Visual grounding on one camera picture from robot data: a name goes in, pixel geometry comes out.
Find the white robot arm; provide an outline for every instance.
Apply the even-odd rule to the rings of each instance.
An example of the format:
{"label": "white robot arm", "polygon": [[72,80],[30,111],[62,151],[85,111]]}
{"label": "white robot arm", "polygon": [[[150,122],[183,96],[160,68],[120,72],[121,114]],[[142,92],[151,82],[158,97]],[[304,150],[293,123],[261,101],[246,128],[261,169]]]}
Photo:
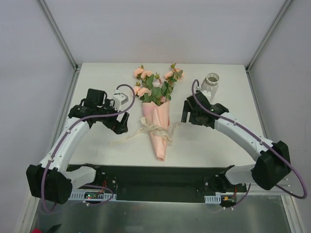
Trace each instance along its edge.
{"label": "white robot arm", "polygon": [[117,121],[118,116],[92,117],[82,121],[81,119],[88,116],[118,113],[126,102],[128,102],[128,97],[117,89],[112,99],[107,99],[104,91],[88,90],[86,99],[81,100],[79,105],[75,105],[70,110],[64,130],[50,152],[38,166],[28,167],[26,175],[34,197],[41,197],[41,180],[47,166],[48,176],[45,180],[45,190],[48,191],[45,192],[45,199],[56,203],[65,203],[73,189],[94,181],[96,170],[91,167],[82,166],[75,171],[66,171],[78,143],[97,121],[102,122],[116,134],[127,132],[129,114],[125,112],[121,122]]}
{"label": "white robot arm", "polygon": [[[289,150],[285,143],[282,141],[274,143],[267,138],[256,135],[245,126],[243,126],[245,129],[238,127],[237,124],[241,124],[227,108],[219,103],[215,105],[209,103],[208,97],[210,95],[206,91],[198,91],[195,96],[206,109],[223,118],[216,117],[204,111],[198,106],[194,97],[191,95],[184,103],[181,121],[186,122],[188,113],[190,113],[190,123],[211,127],[224,133],[241,146],[256,162],[254,165],[227,167],[209,182],[209,186],[213,190],[226,192],[226,190],[232,188],[235,184],[253,182],[256,182],[265,190],[270,190],[290,173],[291,169],[263,145],[265,143],[273,148],[290,163]],[[251,136],[250,133],[256,138],[260,138],[260,141],[255,140],[254,136]]]}

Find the white tabletop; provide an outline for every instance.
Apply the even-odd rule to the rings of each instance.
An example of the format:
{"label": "white tabletop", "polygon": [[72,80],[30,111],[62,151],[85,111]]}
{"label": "white tabletop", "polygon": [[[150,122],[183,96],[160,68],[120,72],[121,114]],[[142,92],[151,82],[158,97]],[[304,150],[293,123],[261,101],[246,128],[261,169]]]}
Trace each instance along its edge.
{"label": "white tabletop", "polygon": [[[133,71],[141,64],[83,63],[71,106],[86,97],[89,88],[104,90],[108,97],[115,87],[127,83],[135,86]],[[170,64],[144,64],[145,69],[162,76],[170,71]],[[170,104],[171,125],[180,122],[184,100],[191,94],[194,79],[200,83],[209,73],[220,77],[219,88],[213,103],[221,103],[244,125],[262,135],[259,117],[243,65],[177,64],[184,70],[184,79],[178,81]],[[130,97],[130,90],[121,90]],[[235,142],[222,133],[189,123],[182,124],[174,132],[173,144],[167,147],[166,159],[159,162],[148,134],[139,134],[122,144],[110,146],[109,142],[132,135],[142,127],[141,101],[136,98],[128,111],[129,132],[114,134],[103,124],[96,123],[79,143],[70,164],[98,164],[119,166],[178,166],[178,167],[226,167],[253,164],[252,158]]]}

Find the flower bouquet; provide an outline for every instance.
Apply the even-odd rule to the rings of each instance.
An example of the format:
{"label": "flower bouquet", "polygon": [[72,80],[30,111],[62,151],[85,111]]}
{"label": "flower bouquet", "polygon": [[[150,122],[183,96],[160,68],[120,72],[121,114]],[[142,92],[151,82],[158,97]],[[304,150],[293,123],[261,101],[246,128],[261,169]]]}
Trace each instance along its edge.
{"label": "flower bouquet", "polygon": [[138,79],[134,91],[142,101],[145,121],[150,122],[149,126],[153,125],[155,129],[150,131],[150,138],[159,161],[165,160],[171,94],[175,83],[184,75],[183,70],[175,68],[175,65],[171,65],[172,71],[166,73],[164,79],[158,73],[144,70],[143,65],[134,71]]}

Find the ribbon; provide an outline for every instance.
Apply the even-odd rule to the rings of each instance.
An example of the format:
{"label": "ribbon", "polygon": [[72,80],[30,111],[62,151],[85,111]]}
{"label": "ribbon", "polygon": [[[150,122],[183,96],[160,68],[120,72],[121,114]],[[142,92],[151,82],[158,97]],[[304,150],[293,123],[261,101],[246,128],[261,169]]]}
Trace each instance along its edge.
{"label": "ribbon", "polygon": [[114,141],[114,142],[110,142],[109,144],[112,145],[116,145],[116,144],[120,144],[123,142],[126,142],[127,140],[135,137],[136,135],[140,134],[140,133],[147,133],[147,132],[152,132],[152,134],[154,136],[159,136],[161,137],[164,141],[166,141],[167,143],[173,143],[172,140],[172,136],[174,135],[174,130],[181,125],[181,122],[178,122],[176,124],[174,124],[172,131],[169,132],[167,129],[164,129],[158,125],[155,125],[151,120],[145,118],[145,117],[141,117],[140,118],[141,123],[145,126],[140,128],[139,130],[136,131],[136,133],[134,133],[132,136],[127,136],[125,139],[119,140],[119,141]]}

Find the glass panel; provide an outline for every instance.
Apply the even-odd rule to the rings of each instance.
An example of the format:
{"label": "glass panel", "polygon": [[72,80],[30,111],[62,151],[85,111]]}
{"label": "glass panel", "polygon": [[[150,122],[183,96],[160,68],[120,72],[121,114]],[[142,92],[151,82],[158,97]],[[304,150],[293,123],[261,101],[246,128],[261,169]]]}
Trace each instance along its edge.
{"label": "glass panel", "polygon": [[33,228],[46,232],[57,224],[57,233],[291,232],[281,197],[270,196],[248,196],[233,211],[197,203],[112,201],[86,207],[68,201],[46,214],[39,203]]}

